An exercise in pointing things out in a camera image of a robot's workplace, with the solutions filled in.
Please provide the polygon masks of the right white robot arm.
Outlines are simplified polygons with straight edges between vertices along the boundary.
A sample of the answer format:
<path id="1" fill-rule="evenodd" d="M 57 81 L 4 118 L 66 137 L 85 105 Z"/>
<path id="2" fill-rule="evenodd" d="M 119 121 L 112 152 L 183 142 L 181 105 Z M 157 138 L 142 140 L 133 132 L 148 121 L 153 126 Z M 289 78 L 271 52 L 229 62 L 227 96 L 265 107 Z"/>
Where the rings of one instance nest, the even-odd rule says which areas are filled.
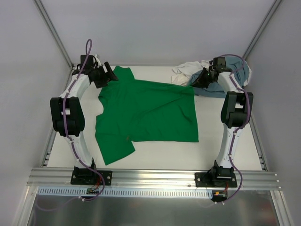
<path id="1" fill-rule="evenodd" d="M 242 65 L 240 68 L 231 69 L 227 66 L 226 56 L 215 57 L 208 68 L 204 68 L 200 75 L 190 82 L 194 88 L 208 88 L 211 83 L 218 83 L 226 94 L 221 110 L 223 123 L 222 144 L 214 161 L 214 165 L 202 176 L 197 176 L 197 181 L 216 187 L 226 182 L 236 182 L 234 171 L 234 157 L 238 139 L 244 127 L 249 123 L 253 94 L 246 92 L 235 78 L 235 73 L 244 68 L 245 60 L 237 55 Z"/>

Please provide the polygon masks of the green t-shirt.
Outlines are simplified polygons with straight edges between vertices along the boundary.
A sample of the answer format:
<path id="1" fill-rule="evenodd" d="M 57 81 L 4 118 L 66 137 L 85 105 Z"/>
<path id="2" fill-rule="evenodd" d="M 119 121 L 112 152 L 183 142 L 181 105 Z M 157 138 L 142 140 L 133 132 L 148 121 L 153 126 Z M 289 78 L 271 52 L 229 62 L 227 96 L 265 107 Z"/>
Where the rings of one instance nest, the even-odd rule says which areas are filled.
<path id="1" fill-rule="evenodd" d="M 105 165 L 135 152 L 134 142 L 199 141 L 192 87 L 138 80 L 120 66 L 113 72 L 118 80 L 102 88 L 103 113 L 95 125 Z"/>

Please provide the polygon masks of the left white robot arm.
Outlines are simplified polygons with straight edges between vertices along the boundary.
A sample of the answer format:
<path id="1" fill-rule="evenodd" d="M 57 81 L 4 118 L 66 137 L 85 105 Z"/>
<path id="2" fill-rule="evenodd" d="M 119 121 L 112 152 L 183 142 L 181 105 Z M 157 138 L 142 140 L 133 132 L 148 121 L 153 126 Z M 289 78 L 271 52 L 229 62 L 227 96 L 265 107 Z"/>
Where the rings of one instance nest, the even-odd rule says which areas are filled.
<path id="1" fill-rule="evenodd" d="M 73 177 L 81 178 L 87 184 L 95 183 L 98 173 L 84 139 L 85 117 L 80 100 L 92 83 L 99 89 L 117 80 L 110 64 L 102 64 L 98 55 L 81 55 L 80 64 L 72 72 L 65 91 L 59 97 L 50 99 L 54 131 L 67 141 L 75 158 Z"/>

